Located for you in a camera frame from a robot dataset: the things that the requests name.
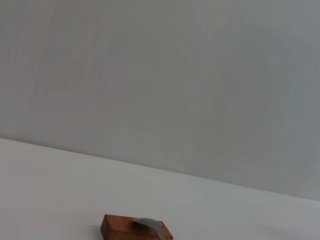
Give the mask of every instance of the white surface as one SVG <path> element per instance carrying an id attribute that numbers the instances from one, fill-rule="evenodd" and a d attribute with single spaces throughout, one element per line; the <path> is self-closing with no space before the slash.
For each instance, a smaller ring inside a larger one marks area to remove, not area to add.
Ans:
<path id="1" fill-rule="evenodd" d="M 319 0 L 1 0 L 0 137 L 320 201 Z"/>
<path id="2" fill-rule="evenodd" d="M 320 202 L 0 139 L 0 239 L 102 240 L 104 214 L 175 240 L 320 239 Z"/>

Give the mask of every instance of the silver spoon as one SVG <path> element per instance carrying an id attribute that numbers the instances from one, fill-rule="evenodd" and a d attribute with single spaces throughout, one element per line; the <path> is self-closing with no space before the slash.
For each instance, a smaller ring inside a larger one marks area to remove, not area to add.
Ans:
<path id="1" fill-rule="evenodd" d="M 156 232 L 156 234 L 158 235 L 158 237 L 160 238 L 160 240 L 167 240 L 161 233 L 161 228 L 162 228 L 161 222 L 159 222 L 157 220 L 153 220 L 151 218 L 146 218 L 146 217 L 135 218 L 132 221 L 137 224 L 145 225 L 145 226 L 153 229 Z"/>

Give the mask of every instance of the spoon handle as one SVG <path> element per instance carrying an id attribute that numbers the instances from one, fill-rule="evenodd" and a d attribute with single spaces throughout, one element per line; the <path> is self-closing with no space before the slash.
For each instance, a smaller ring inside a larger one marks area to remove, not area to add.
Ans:
<path id="1" fill-rule="evenodd" d="M 160 240 L 167 240 L 161 233 L 160 229 L 155 229 L 156 234 L 158 235 Z"/>

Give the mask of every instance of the gray wall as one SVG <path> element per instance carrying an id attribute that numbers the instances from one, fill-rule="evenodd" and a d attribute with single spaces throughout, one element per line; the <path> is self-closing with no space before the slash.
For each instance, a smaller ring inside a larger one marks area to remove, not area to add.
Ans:
<path id="1" fill-rule="evenodd" d="M 320 200 L 319 11 L 2 0 L 0 137 Z"/>

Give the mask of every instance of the brown wooden block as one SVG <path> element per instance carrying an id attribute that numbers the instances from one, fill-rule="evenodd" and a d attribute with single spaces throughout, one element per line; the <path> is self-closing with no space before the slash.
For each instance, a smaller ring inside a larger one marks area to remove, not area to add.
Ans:
<path id="1" fill-rule="evenodd" d="M 156 232 L 146 226 L 132 222 L 134 217 L 104 215 L 101 233 L 104 240 L 159 240 Z M 171 233 L 162 223 L 161 232 L 167 240 L 173 240 Z"/>

